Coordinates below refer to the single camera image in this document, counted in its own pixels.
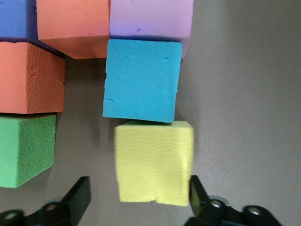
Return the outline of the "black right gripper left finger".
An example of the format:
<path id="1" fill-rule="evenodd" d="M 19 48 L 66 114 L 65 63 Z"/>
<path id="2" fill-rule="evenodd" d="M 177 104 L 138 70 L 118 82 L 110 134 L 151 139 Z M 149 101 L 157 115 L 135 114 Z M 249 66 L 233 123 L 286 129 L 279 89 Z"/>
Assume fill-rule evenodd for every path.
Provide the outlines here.
<path id="1" fill-rule="evenodd" d="M 90 178 L 80 177 L 59 202 L 42 208 L 44 226 L 76 226 L 91 202 Z"/>

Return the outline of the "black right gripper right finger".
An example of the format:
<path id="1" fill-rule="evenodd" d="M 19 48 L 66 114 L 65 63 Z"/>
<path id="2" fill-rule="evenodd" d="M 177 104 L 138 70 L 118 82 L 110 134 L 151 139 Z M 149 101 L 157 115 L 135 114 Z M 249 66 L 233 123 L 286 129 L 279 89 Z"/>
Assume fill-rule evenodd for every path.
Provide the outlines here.
<path id="1" fill-rule="evenodd" d="M 229 218 L 230 207 L 207 195 L 198 176 L 190 179 L 190 206 L 193 217 L 185 223 L 186 226 L 236 226 L 237 222 Z"/>

